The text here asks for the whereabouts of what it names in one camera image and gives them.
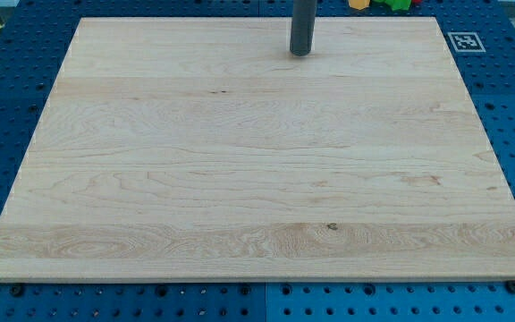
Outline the grey cylindrical robot arm rod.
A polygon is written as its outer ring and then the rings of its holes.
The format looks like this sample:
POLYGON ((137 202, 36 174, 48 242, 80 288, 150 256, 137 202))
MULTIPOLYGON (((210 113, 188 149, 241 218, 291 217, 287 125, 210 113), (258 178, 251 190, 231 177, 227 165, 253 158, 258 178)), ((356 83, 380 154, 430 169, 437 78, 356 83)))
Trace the grey cylindrical robot arm rod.
POLYGON ((317 0, 294 0, 291 16, 290 52, 306 56, 313 44, 317 0))

